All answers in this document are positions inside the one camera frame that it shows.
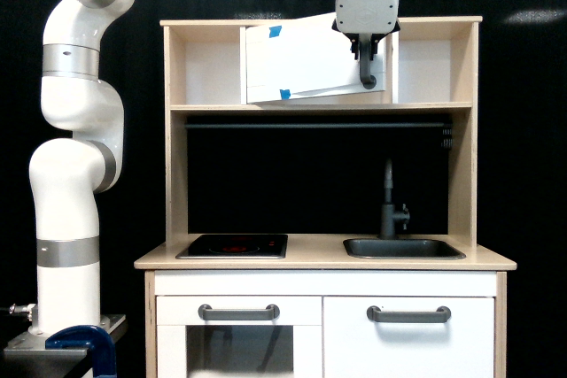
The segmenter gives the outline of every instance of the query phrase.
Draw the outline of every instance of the white cabinet door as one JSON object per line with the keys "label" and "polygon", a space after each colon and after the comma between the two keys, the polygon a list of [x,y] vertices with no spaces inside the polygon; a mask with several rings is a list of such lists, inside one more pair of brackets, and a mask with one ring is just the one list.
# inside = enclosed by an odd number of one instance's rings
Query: white cabinet door
{"label": "white cabinet door", "polygon": [[[376,323],[367,317],[371,306],[382,312],[445,306],[451,316],[446,323]],[[492,378],[493,330],[493,298],[325,297],[324,376]]]}
{"label": "white cabinet door", "polygon": [[322,378],[321,297],[157,297],[159,378]]}

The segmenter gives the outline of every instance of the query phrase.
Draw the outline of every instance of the oven door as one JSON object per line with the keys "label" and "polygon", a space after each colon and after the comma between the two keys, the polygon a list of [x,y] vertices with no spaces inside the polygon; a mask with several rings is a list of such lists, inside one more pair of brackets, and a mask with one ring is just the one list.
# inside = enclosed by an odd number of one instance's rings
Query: oven door
{"label": "oven door", "polygon": [[157,297],[158,378],[322,378],[321,297]]}

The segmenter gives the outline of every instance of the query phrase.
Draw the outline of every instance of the blue clamp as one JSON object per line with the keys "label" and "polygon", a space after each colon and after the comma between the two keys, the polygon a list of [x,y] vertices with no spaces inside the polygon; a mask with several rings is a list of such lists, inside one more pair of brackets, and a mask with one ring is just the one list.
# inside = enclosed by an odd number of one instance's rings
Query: blue clamp
{"label": "blue clamp", "polygon": [[90,351],[94,378],[117,378],[114,342],[102,328],[94,325],[70,327],[53,334],[45,341],[46,349],[72,347]]}

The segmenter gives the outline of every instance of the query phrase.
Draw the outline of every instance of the wooden shelf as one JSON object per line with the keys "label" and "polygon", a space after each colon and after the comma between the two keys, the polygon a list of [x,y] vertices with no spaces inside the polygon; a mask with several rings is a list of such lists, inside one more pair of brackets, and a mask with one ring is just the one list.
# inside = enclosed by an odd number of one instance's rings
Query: wooden shelf
{"label": "wooden shelf", "polygon": [[246,104],[249,27],[273,20],[162,21],[166,86],[167,246],[187,243],[188,117],[447,114],[448,232],[477,245],[478,26],[481,17],[400,18],[386,39],[386,89]]}
{"label": "wooden shelf", "polygon": [[317,115],[317,114],[406,114],[444,112],[466,112],[472,108],[472,102],[449,102],[431,104],[372,104],[372,105],[170,105],[171,112],[184,112],[186,115]]}

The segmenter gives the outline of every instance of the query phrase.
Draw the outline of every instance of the oven window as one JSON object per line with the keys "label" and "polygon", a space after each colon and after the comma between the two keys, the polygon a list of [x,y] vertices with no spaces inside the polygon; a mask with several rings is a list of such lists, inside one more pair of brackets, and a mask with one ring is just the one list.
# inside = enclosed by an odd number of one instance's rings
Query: oven window
{"label": "oven window", "polygon": [[293,326],[187,327],[188,378],[293,377]]}

